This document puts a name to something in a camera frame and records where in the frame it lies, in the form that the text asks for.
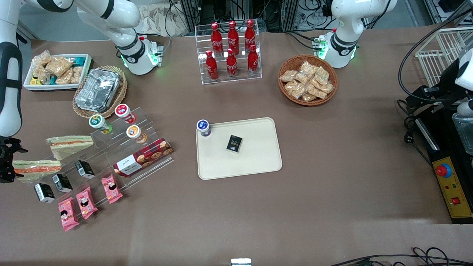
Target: pink snack package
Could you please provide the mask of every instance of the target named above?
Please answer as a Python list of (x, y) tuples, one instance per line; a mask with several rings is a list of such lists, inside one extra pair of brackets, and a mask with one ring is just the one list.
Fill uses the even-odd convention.
[(59, 212), (61, 212), (61, 223), (64, 232), (67, 232), (79, 225), (74, 212), (74, 200), (72, 198), (68, 198), (67, 200), (59, 203), (58, 206)]
[(109, 177), (102, 178), (102, 185), (104, 185), (108, 203), (112, 204), (123, 196), (120, 191), (118, 191), (117, 182), (115, 181), (113, 174)]
[(92, 199), (92, 193), (90, 187), (84, 189), (81, 193), (76, 195), (77, 202), (79, 203), (80, 212), (82, 217), (87, 220), (98, 209), (95, 207), (94, 200)]

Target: red cookie box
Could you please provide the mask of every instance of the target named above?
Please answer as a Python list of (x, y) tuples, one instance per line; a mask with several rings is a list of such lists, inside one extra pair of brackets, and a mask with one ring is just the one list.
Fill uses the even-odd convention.
[(165, 139), (160, 138), (159, 140), (150, 143), (143, 149), (115, 163), (115, 173), (122, 177), (129, 177), (130, 175), (152, 164), (154, 161), (158, 160), (164, 155), (170, 154), (172, 152), (173, 148), (171, 148), (169, 143), (167, 143)]

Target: white tray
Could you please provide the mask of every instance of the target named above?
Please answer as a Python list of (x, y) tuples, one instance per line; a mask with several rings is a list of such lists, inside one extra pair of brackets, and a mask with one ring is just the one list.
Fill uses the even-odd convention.
[(82, 69), (82, 73), (80, 74), (79, 83), (77, 84), (66, 84), (66, 85), (30, 85), (31, 78), (33, 77), (33, 65), (30, 64), (30, 68), (28, 70), (28, 74), (26, 75), (25, 82), (23, 82), (23, 87), (28, 90), (34, 91), (55, 91), (55, 90), (72, 90), (79, 88), (79, 84), (81, 84), (88, 74), (88, 70), (90, 68), (90, 63), (92, 62), (92, 58), (90, 55), (86, 53), (76, 53), (76, 54), (51, 54), (51, 56), (62, 56), (66, 58), (70, 57), (85, 57), (86, 60), (84, 62), (84, 68)]
[[(210, 136), (195, 131), (197, 166), (203, 180), (279, 171), (281, 152), (269, 117), (210, 125)], [(230, 135), (243, 138), (239, 153), (227, 151)]]

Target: yellow control panel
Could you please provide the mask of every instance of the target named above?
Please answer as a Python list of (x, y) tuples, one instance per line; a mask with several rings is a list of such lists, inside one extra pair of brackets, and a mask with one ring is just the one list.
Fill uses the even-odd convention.
[(434, 166), (450, 216), (452, 218), (473, 217), (450, 157), (434, 161), (432, 165)]

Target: red button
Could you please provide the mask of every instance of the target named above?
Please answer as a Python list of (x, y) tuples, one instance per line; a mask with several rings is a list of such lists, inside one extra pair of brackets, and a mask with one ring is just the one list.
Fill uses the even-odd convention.
[(437, 168), (435, 168), (435, 172), (436, 172), (439, 176), (444, 177), (444, 176), (447, 175), (448, 170), (447, 170), (447, 168), (446, 168), (445, 166), (439, 165), (439, 166), (437, 166)]

